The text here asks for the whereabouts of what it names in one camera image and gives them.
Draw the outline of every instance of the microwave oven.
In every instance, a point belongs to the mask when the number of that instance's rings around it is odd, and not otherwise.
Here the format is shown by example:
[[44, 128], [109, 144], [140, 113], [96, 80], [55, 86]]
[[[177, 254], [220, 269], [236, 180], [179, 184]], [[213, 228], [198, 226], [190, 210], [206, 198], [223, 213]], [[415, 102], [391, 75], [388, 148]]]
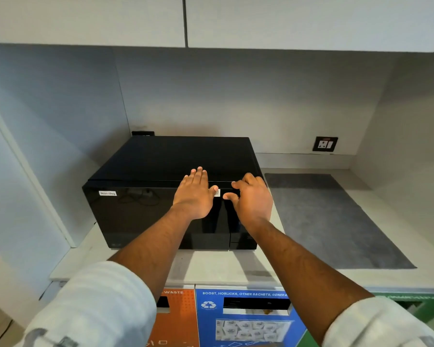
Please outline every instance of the microwave oven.
[[108, 247], [124, 247], [158, 221], [180, 181], [198, 166], [220, 196], [205, 218], [190, 223], [179, 248], [256, 249], [233, 204], [223, 199], [226, 192], [239, 194], [231, 182], [245, 173], [262, 176], [249, 138], [143, 135], [132, 136], [82, 187]]

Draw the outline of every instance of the overhead cabinet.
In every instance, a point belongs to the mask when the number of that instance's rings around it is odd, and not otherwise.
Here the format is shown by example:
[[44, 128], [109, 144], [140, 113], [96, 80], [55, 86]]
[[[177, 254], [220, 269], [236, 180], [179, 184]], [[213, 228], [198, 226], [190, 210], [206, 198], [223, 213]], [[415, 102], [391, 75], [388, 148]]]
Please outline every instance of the overhead cabinet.
[[182, 0], [0, 0], [0, 42], [184, 47]]
[[188, 44], [434, 51], [434, 0], [186, 0]]

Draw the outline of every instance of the white sleeve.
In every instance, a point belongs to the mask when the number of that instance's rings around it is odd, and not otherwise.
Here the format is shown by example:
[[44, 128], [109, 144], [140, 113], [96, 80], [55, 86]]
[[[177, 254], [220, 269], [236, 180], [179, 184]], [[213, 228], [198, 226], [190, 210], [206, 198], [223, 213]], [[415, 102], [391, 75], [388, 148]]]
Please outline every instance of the white sleeve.
[[372, 297], [352, 304], [325, 334], [323, 347], [434, 347], [434, 331], [394, 301]]
[[107, 261], [77, 273], [24, 332], [20, 347], [145, 346], [156, 319], [148, 286]]

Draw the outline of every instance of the countertop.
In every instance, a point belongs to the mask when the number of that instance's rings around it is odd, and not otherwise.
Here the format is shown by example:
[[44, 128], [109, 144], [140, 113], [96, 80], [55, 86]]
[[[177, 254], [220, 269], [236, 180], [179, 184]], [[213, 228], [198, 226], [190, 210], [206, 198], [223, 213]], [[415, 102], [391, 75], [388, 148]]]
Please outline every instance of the countertop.
[[[264, 173], [331, 174], [376, 225], [397, 245], [416, 269], [339, 270], [361, 286], [375, 292], [434, 292], [434, 246], [402, 219], [364, 182], [349, 170], [262, 169]], [[283, 231], [276, 207], [272, 224]], [[52, 280], [69, 280], [81, 268], [108, 259], [116, 253], [106, 245], [97, 224], [78, 248], [72, 248], [50, 275]], [[280, 282], [263, 251], [179, 250], [167, 286], [235, 285], [249, 288], [279, 288]]]

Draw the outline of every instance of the right hand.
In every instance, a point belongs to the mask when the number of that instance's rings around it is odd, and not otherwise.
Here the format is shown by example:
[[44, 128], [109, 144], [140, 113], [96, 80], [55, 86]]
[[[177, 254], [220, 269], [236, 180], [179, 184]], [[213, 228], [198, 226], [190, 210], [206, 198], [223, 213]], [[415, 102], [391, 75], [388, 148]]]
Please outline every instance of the right hand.
[[231, 186], [240, 190], [240, 197], [233, 192], [224, 194], [225, 200], [231, 200], [241, 223], [247, 229], [258, 221], [269, 221], [272, 214], [273, 199], [264, 179], [246, 173], [243, 180], [233, 181]]

